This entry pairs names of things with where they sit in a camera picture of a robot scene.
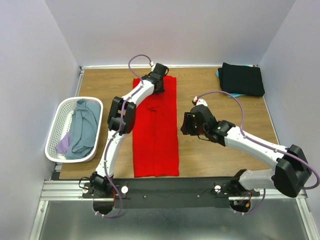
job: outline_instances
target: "gray-green towel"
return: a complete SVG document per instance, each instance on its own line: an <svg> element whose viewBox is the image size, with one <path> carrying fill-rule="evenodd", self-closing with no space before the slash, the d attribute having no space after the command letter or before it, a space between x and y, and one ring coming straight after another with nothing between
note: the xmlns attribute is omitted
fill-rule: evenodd
<svg viewBox="0 0 320 240"><path fill-rule="evenodd" d="M69 149L65 158L82 159L93 149L96 141L100 110L99 104L80 99L72 115Z"/></svg>

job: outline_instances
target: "gray floor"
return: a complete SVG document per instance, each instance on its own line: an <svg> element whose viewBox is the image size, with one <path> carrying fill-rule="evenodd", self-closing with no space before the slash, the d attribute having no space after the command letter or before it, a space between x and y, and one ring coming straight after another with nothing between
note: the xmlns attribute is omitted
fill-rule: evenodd
<svg viewBox="0 0 320 240"><path fill-rule="evenodd" d="M114 219L95 216L89 201L51 201L40 239L305 240L303 226L295 199L266 199L245 216L206 207L128 209Z"/></svg>

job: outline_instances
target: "white laundry basket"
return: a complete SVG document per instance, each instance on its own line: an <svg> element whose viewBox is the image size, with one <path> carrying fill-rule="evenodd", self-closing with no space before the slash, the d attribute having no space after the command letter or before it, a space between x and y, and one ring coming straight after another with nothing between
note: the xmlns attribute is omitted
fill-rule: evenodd
<svg viewBox="0 0 320 240"><path fill-rule="evenodd" d="M72 114L77 108L77 101L80 99L84 99L87 102L93 102L100 105L100 117L98 129L96 132L95 143L90 154L84 158L80 159L70 159L67 160L64 154L58 153L56 149L56 145L60 142L60 140L69 132ZM97 145L99 141L100 128L101 128L101 120L103 113L103 103L95 97L88 96L80 96L80 97L70 97L61 102L55 112L54 119L50 128L49 136L45 145L45 155L46 157L56 163L81 163L91 160L97 152Z"/></svg>

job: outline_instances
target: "purple cloth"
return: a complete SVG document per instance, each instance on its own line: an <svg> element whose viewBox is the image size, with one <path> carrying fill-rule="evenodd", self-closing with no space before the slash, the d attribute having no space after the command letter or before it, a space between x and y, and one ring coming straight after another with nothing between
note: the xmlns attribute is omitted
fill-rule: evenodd
<svg viewBox="0 0 320 240"><path fill-rule="evenodd" d="M68 131L66 135L60 140L60 142L55 146L55 149L60 154L66 154L69 149L69 139L70 132Z"/></svg>

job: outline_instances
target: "wrinkled red fabric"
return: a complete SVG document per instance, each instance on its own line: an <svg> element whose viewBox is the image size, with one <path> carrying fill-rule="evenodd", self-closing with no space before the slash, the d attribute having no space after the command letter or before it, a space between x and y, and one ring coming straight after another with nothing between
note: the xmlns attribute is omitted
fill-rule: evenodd
<svg viewBox="0 0 320 240"><path fill-rule="evenodd" d="M139 83L133 80L133 87ZM179 176L177 79L163 78L164 92L148 96L136 109L133 128L134 177Z"/></svg>

